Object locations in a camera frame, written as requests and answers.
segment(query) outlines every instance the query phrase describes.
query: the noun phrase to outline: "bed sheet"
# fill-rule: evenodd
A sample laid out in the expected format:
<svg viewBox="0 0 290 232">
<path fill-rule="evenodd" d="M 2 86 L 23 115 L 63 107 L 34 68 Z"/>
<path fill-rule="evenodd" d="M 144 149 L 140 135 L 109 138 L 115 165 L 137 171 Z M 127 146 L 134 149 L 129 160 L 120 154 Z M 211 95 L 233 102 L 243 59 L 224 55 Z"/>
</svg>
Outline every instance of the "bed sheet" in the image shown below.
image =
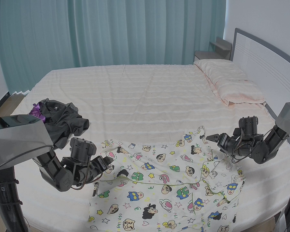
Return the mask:
<svg viewBox="0 0 290 232">
<path fill-rule="evenodd" d="M 258 132 L 273 125 L 261 104 L 226 107 L 212 93 L 194 65 L 118 65 L 54 70 L 36 84 L 13 114 L 27 114 L 32 104 L 49 98 L 73 102 L 90 121 L 82 138 L 96 143 L 114 138 L 138 143 L 172 143 L 185 130 L 200 124 L 206 135 L 233 133 L 243 116 L 258 116 Z M 69 146 L 56 150 L 59 160 Z M 242 231 L 276 214 L 290 195 L 290 147 L 285 142 L 277 156 L 258 165 L 241 162 L 247 182 L 240 196 L 236 229 Z M 46 232 L 88 231 L 89 199 L 93 186 L 60 193 L 40 176 L 29 160 L 15 167 L 23 213 L 32 226 Z"/>
</svg>

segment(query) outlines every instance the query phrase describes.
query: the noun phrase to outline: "white headboard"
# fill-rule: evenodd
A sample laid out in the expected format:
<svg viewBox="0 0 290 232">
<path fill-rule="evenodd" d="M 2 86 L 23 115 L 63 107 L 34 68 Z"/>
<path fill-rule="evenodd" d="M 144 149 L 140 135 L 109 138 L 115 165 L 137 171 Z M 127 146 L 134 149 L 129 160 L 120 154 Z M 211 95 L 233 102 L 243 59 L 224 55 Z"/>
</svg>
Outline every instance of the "white headboard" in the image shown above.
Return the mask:
<svg viewBox="0 0 290 232">
<path fill-rule="evenodd" d="M 266 98 L 267 109 L 276 118 L 284 104 L 290 102 L 290 56 L 236 28 L 231 61 L 259 86 Z"/>
</svg>

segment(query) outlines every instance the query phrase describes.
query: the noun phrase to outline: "pillow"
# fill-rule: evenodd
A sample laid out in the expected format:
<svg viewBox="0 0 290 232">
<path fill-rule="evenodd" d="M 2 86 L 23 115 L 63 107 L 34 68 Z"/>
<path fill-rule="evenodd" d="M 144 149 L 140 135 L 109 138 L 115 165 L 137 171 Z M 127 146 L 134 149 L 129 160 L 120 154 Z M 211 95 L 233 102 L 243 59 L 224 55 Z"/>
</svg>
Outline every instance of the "pillow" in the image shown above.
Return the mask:
<svg viewBox="0 0 290 232">
<path fill-rule="evenodd" d="M 262 103 L 265 98 L 257 85 L 232 61 L 201 59 L 194 62 L 206 76 L 213 93 L 226 105 L 233 103 Z"/>
</svg>

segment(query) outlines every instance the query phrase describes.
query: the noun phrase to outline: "curtain fold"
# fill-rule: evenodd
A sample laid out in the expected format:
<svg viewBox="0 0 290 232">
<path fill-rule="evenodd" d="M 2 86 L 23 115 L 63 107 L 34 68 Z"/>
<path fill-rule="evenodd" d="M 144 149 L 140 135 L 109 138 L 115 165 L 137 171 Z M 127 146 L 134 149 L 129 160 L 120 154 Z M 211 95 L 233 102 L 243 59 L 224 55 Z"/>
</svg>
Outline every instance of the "curtain fold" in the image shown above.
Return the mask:
<svg viewBox="0 0 290 232">
<path fill-rule="evenodd" d="M 0 61 L 10 92 L 49 71 L 191 64 L 223 36 L 226 0 L 0 0 Z"/>
</svg>

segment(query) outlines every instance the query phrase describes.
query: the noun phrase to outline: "tiled floor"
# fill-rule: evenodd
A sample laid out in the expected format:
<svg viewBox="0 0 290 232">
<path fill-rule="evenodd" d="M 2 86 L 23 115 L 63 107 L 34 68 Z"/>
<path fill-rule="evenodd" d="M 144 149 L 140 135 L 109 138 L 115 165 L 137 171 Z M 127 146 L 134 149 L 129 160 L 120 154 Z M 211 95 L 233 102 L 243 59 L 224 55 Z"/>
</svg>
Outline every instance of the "tiled floor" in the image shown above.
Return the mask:
<svg viewBox="0 0 290 232">
<path fill-rule="evenodd" d="M 25 96 L 20 94 L 13 94 L 11 95 L 6 102 L 0 107 L 0 117 L 2 116 L 9 116 L 11 115 L 15 108 L 19 105 L 19 103 L 23 100 Z M 260 224 L 257 224 L 256 226 L 253 226 L 243 232 L 271 232 L 273 231 L 275 227 L 275 219 L 271 218 L 265 222 L 262 222 Z M 40 230 L 33 229 L 31 227 L 32 232 L 42 232 Z M 0 217 L 0 232 L 5 232 L 5 226 L 4 223 Z"/>
</svg>

